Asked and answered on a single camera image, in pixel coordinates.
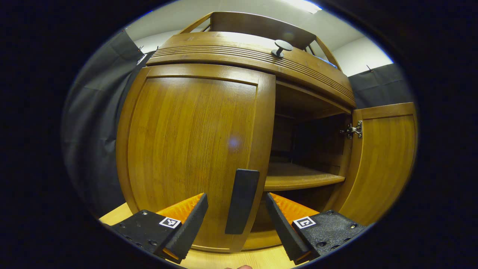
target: white wall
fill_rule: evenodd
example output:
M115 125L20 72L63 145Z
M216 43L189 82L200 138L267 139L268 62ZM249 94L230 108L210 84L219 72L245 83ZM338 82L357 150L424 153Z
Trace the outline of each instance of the white wall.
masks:
M191 32L199 32L201 30L202 30L202 28L196 28L196 29L192 30ZM144 46L143 48L141 48L141 52L148 53L150 51L156 50L156 48L158 46L161 46L171 36L179 33L180 31L181 30L176 30L176 31L164 32L164 33L161 33L161 34L150 35L148 37L138 39L138 40L134 41L134 43L138 47Z
M192 32L199 32L201 28L196 28ZM177 34L180 30L165 32L161 34L151 35L134 41L136 46L144 46L141 51L148 53L156 50L157 46L161 46L168 38ZM320 48L315 49L317 56L325 58ZM342 72L347 77L367 71L368 67L376 68L393 63L392 60L370 39L362 37L348 43L334 51L332 51L338 64L342 68Z
M392 64L392 60L370 39L362 37L348 43L334 51L332 54L347 76L367 71L369 68L381 67Z

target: ceiling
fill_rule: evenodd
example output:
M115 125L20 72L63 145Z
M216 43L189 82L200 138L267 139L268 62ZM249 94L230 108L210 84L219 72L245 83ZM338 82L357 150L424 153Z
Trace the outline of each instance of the ceiling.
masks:
M310 14L281 0L178 0L139 18L126 28L133 41L181 30L212 11L254 13L288 22L317 35L330 50L336 50L364 35L326 12Z

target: door panel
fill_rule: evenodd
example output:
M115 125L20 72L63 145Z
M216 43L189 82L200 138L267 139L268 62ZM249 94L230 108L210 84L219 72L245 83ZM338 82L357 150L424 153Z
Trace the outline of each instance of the door panel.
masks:
M127 151L127 167L118 170L127 169L120 181L133 196L128 205L155 212L205 192L209 208L193 247L239 251L265 183L275 76L200 64L148 68L136 98L128 95L134 109L120 119L130 118L127 141L118 141L127 143L119 147ZM261 174L244 233L226 235L238 168Z
M352 139L346 179L332 208L363 225L377 221L405 187L416 152L413 103L354 110L363 138Z

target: wooden shelf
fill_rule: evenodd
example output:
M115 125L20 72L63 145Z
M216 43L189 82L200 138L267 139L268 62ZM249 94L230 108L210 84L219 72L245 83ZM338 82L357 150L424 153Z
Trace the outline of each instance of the wooden shelf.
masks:
M269 163L264 191L287 191L335 184L345 178L292 163Z

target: black curtain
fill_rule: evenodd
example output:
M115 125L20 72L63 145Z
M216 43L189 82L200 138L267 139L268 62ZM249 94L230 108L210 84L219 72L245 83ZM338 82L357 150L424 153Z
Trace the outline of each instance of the black curtain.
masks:
M412 91L396 64L348 77L357 109L413 102Z
M85 63L66 98L61 129L65 166L96 217L125 202L116 170L116 131L131 84L151 55L143 58L128 34L119 32Z

